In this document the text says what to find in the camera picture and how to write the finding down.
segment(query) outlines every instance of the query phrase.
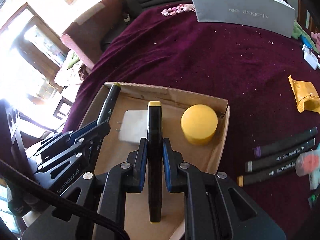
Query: pink beaded cord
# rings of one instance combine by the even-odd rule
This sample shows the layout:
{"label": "pink beaded cord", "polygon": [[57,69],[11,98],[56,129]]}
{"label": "pink beaded cord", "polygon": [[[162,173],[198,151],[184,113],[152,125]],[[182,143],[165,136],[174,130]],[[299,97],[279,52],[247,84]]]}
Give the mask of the pink beaded cord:
{"label": "pink beaded cord", "polygon": [[187,4],[179,4],[178,6],[164,9],[161,13],[163,16],[169,16],[169,15],[176,15],[182,12],[191,12],[191,11],[193,12],[196,11],[195,6],[193,5],[193,3],[187,3]]}

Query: sofa armrest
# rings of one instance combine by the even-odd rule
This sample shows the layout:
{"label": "sofa armrest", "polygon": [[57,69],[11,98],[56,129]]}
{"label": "sofa armrest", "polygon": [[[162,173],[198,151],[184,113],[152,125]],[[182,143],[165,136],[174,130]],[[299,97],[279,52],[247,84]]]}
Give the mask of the sofa armrest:
{"label": "sofa armrest", "polygon": [[80,15],[62,33],[61,41],[92,69],[102,55],[100,41],[122,18],[124,0],[102,0]]}

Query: sofa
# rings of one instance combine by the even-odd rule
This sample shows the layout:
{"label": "sofa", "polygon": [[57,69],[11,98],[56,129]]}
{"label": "sofa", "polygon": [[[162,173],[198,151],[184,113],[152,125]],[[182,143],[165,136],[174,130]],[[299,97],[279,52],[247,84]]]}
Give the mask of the sofa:
{"label": "sofa", "polygon": [[102,0],[70,24],[61,41],[92,70],[113,39],[143,11],[172,3],[192,0]]}

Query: yellow wrapper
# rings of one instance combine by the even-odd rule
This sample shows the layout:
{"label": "yellow wrapper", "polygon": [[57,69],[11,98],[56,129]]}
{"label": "yellow wrapper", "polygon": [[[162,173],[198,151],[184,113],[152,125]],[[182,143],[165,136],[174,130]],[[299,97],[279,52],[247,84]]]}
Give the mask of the yellow wrapper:
{"label": "yellow wrapper", "polygon": [[320,113],[320,98],[311,82],[293,80],[288,77],[294,96],[297,101],[297,108],[300,113],[304,110]]}

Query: purple blanket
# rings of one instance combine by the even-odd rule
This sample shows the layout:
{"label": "purple blanket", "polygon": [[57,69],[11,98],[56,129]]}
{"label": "purple blanket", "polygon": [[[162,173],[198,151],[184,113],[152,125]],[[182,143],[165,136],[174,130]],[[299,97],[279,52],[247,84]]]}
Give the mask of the purple blanket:
{"label": "purple blanket", "polygon": [[[143,83],[225,98],[230,123],[219,171],[244,174],[252,148],[316,126],[320,115],[300,114],[288,76],[320,92],[319,70],[294,39],[253,27],[199,23],[193,12],[164,17],[164,7],[141,14],[110,45],[81,85],[64,131],[78,128],[105,81]],[[288,237],[309,214],[308,177],[295,172],[244,187]]]}

